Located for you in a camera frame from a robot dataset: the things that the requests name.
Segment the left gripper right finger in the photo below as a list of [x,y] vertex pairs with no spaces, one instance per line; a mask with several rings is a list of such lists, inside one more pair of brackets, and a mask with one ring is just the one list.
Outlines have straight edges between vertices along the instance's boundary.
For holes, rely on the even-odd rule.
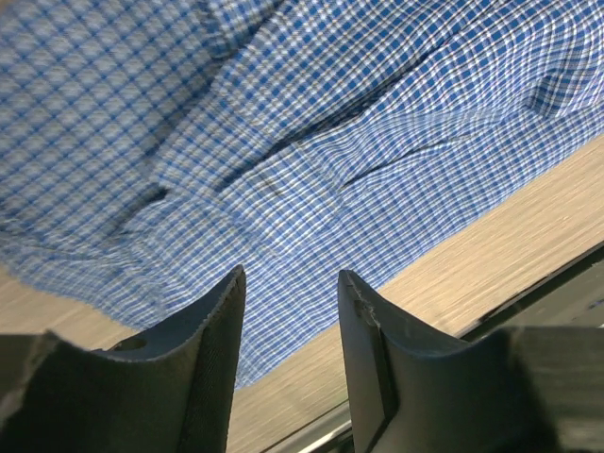
[[603,331],[502,327],[450,336],[351,271],[339,323],[358,452],[599,452]]

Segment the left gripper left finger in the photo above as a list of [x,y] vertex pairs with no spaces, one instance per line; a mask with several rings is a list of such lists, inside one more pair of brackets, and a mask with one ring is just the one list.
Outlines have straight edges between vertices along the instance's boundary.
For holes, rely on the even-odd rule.
[[52,331],[1,338],[5,452],[222,452],[227,447],[246,277],[108,350]]

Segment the blue checked long sleeve shirt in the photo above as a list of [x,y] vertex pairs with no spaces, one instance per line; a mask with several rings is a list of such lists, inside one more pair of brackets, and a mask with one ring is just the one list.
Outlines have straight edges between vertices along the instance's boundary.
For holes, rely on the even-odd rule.
[[1,261],[146,329],[242,265],[237,385],[603,131],[599,1],[10,1]]

